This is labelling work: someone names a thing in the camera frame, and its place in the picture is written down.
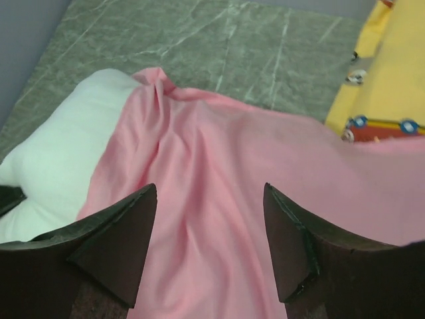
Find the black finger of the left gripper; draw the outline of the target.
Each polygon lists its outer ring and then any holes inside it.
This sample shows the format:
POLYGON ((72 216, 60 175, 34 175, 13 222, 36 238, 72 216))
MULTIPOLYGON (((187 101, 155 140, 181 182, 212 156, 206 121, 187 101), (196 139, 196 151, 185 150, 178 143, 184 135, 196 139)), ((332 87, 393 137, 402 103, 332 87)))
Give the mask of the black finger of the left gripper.
POLYGON ((0 187, 0 216, 10 212, 26 198, 20 187, 2 185, 0 187))

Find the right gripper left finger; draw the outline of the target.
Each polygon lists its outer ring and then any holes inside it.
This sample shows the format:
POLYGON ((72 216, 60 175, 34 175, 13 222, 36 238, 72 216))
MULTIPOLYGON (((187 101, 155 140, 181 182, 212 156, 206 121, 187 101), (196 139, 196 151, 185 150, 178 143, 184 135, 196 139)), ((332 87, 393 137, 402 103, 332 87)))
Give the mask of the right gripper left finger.
POLYGON ((153 184, 30 241, 1 245, 2 318, 125 318, 157 208, 153 184))

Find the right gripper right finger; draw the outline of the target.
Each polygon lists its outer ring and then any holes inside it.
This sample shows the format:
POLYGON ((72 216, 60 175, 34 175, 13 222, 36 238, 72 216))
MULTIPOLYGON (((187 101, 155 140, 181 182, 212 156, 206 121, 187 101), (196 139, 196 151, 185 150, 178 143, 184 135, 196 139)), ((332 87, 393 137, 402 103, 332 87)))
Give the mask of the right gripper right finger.
POLYGON ((424 243, 348 232, 264 186, 278 298, 288 318, 423 318, 424 243))

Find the white pillow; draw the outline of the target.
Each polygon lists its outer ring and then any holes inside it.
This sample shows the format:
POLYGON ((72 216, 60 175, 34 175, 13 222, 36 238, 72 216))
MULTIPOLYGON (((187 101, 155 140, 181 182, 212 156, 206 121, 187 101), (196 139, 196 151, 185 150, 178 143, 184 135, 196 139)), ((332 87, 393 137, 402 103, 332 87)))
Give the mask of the white pillow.
POLYGON ((73 223, 126 100, 138 86, 114 69, 80 82, 1 163, 1 185, 25 199, 1 217, 1 242, 29 241, 73 223))

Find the pink satin pillowcase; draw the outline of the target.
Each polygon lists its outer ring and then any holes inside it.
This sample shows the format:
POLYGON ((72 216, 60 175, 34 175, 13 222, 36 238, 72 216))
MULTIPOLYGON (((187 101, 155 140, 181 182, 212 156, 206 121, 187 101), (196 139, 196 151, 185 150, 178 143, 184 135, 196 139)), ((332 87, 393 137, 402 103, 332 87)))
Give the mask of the pink satin pillowcase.
POLYGON ((135 75, 86 217, 153 183, 157 212, 130 318, 285 318, 264 226, 272 184, 361 236, 424 238, 424 139, 349 144, 307 117, 135 75))

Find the yellow cartoon vehicle pillow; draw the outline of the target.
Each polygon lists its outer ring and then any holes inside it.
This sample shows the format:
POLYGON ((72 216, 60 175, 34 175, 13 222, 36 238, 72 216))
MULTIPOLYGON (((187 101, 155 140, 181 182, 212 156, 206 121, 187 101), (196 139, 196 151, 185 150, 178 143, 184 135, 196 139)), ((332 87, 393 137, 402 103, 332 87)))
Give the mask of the yellow cartoon vehicle pillow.
POLYGON ((377 1, 325 124, 347 143, 424 148, 424 2, 377 1))

